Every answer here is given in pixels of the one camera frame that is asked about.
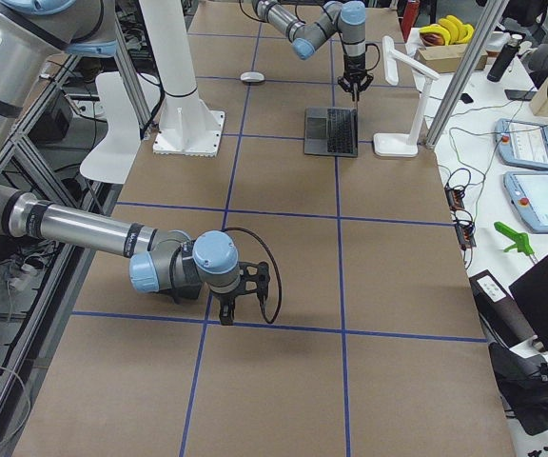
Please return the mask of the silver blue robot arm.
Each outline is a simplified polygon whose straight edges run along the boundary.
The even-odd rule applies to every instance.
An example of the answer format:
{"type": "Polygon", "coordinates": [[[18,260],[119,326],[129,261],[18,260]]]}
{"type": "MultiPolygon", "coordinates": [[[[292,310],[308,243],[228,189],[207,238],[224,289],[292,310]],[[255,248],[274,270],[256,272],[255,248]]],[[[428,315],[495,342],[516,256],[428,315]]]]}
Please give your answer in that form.
{"type": "MultiPolygon", "coordinates": [[[[0,1],[0,150],[48,57],[59,52],[103,57],[116,50],[111,1],[0,1]]],[[[273,259],[241,261],[229,229],[191,237],[59,206],[5,186],[0,186],[0,232],[126,257],[131,284],[140,292],[195,299],[208,287],[220,303],[223,325],[233,323],[238,297],[252,294],[264,304],[269,287],[281,281],[273,259]]]]}
{"type": "Polygon", "coordinates": [[[274,27],[291,43],[296,55],[306,60],[334,36],[341,40],[343,74],[338,85],[358,103],[373,81],[366,66],[366,7],[362,1],[329,1],[321,16],[305,23],[278,1],[253,1],[257,18],[274,27]]]}

